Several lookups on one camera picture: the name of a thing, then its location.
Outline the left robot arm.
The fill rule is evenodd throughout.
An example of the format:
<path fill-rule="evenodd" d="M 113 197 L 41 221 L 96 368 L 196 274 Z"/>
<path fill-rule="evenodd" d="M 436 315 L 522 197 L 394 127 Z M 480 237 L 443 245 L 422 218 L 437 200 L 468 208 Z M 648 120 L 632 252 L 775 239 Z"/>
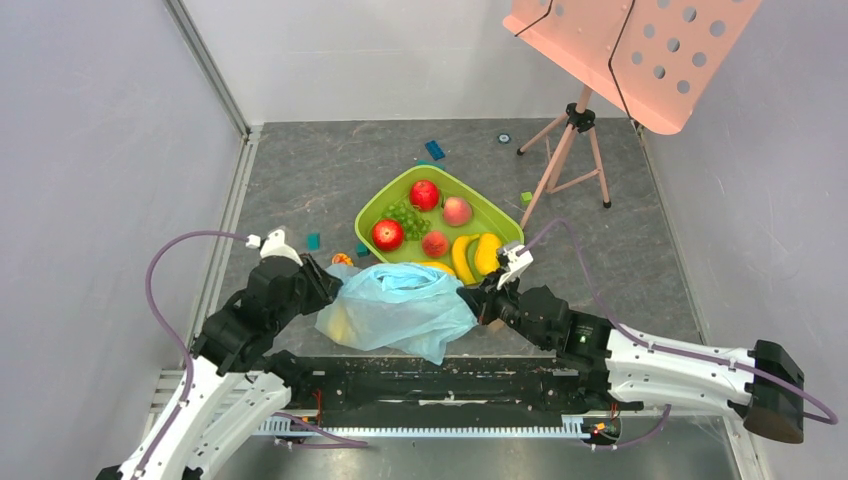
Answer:
<path fill-rule="evenodd" d="M 137 450 L 99 478 L 212 479 L 272 414 L 306 405 L 314 381 L 304 364 L 289 352 L 268 352 L 292 319 L 330 305 L 342 285 L 308 254 L 262 259 L 205 321 L 182 391 Z"/>

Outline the light blue plastic bag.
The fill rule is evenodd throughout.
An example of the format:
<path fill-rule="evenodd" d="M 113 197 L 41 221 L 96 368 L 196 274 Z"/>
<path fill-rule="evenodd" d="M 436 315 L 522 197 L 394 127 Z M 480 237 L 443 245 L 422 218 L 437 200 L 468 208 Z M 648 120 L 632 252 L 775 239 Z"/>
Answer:
<path fill-rule="evenodd" d="M 333 264 L 327 272 L 343 285 L 317 313 L 315 328 L 336 344 L 397 349 L 439 365 L 447 344 L 477 324 L 457 293 L 462 283 L 443 270 L 383 263 L 365 269 Z"/>

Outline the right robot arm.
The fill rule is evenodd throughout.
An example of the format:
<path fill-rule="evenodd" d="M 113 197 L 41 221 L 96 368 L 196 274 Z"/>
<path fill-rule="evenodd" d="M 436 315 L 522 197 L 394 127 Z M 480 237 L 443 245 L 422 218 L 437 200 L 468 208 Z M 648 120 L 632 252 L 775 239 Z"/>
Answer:
<path fill-rule="evenodd" d="M 760 437 L 804 440 L 804 375 L 778 343 L 751 349 L 655 337 L 575 311 L 546 287 L 460 287 L 459 297 L 483 325 L 496 320 L 580 374 L 577 392 L 591 408 L 610 401 L 672 405 L 728 414 Z"/>

